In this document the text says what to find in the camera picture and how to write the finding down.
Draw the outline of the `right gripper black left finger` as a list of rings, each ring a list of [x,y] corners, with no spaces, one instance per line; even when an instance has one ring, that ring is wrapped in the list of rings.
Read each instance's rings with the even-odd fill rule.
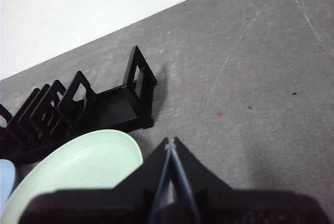
[[[20,223],[172,223],[163,194],[170,181],[172,139],[116,187],[58,190],[31,200]]]

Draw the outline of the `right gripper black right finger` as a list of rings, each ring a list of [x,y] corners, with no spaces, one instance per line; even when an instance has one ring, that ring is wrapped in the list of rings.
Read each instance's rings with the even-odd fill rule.
[[[229,186],[177,137],[172,157],[190,208],[201,223],[328,223],[318,201],[308,195]]]

